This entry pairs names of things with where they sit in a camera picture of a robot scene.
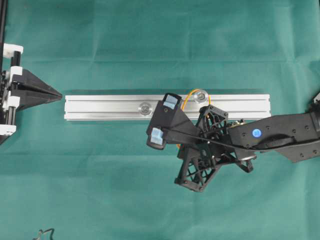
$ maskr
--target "blue button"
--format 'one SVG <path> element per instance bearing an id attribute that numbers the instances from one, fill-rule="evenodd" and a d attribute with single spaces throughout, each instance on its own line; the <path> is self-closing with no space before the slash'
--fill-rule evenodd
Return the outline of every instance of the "blue button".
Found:
<path id="1" fill-rule="evenodd" d="M 260 138 L 262 135 L 262 132 L 260 129 L 256 128 L 256 129 L 253 129 L 252 131 L 252 136 L 254 136 L 255 138 Z"/>

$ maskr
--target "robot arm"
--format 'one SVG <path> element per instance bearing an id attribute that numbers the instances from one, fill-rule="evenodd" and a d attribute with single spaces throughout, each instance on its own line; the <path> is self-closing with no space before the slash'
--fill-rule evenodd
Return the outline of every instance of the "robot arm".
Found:
<path id="1" fill-rule="evenodd" d="M 147 128 L 147 145 L 163 150 L 180 144 L 182 166 L 175 183 L 202 192 L 223 165 L 253 170 L 256 152 L 277 151 L 292 162 L 320 155 L 320 102 L 303 114 L 276 115 L 251 123 L 228 122 L 228 113 L 208 105 L 196 124 L 181 110 L 180 96 L 167 93 Z"/>

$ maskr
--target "black mount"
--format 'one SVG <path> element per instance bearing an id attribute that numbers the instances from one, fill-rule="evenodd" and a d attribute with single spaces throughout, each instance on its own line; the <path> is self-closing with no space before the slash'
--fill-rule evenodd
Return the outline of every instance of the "black mount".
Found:
<path id="1" fill-rule="evenodd" d="M 59 101 L 62 95 L 27 69 L 20 67 L 20 51 L 12 52 L 10 70 L 2 71 L 7 5 L 8 0 L 0 0 L 0 125 L 14 126 L 17 111 Z M 18 71 L 14 72 L 13 67 L 18 67 Z M 12 97 L 16 97 L 14 105 L 8 104 Z M 10 134 L 2 132 L 0 144 L 9 136 Z"/>

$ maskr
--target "aluminum rail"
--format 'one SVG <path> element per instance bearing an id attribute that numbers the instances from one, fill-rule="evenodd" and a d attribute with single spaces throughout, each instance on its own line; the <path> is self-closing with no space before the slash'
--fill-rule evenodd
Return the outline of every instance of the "aluminum rail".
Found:
<path id="1" fill-rule="evenodd" d="M 68 121 L 149 120 L 164 95 L 66 95 Z M 269 94 L 210 95 L 211 104 L 229 113 L 230 120 L 258 120 L 271 116 Z M 198 119 L 199 109 L 191 97 L 184 109 L 190 119 Z"/>

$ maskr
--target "green cloth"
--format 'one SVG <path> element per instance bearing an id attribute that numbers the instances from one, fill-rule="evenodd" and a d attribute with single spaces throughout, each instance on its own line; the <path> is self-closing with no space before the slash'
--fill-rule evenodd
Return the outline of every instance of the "green cloth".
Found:
<path id="1" fill-rule="evenodd" d="M 293 114 L 320 90 L 319 13 L 318 0 L 10 0 L 5 42 L 63 95 L 258 89 Z M 0 146 L 1 239 L 320 238 L 319 158 L 261 154 L 194 193 L 174 184 L 174 145 L 146 146 L 147 121 L 63 115 L 63 100 L 19 112 Z"/>

